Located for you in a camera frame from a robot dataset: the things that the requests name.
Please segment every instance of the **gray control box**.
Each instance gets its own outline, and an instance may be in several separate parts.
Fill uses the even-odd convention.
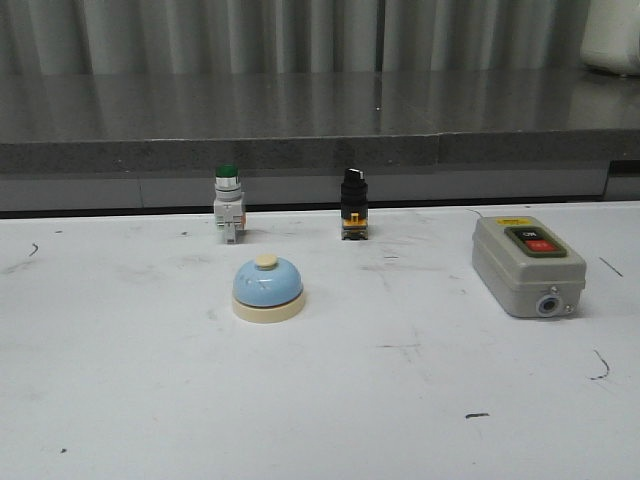
[[[533,217],[478,219],[472,263],[515,317],[570,314],[585,287],[585,261]]]

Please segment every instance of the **control box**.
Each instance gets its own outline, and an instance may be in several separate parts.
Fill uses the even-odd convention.
[[[515,317],[570,314],[585,287],[585,261],[533,217],[478,219],[472,263]]]

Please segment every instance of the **red stop button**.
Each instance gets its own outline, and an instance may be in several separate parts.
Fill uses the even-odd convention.
[[[556,252],[558,249],[547,240],[527,240],[524,242],[532,252]]]

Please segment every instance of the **corrugated metal wall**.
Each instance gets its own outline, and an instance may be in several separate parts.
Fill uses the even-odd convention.
[[[586,0],[0,0],[0,73],[578,65]]]

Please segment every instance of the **white table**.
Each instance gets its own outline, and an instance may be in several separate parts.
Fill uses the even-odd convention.
[[[638,478],[640,203],[473,210],[1,221],[0,478]],[[585,258],[574,316],[502,310],[478,213]],[[263,252],[302,274],[284,323],[231,311]]]

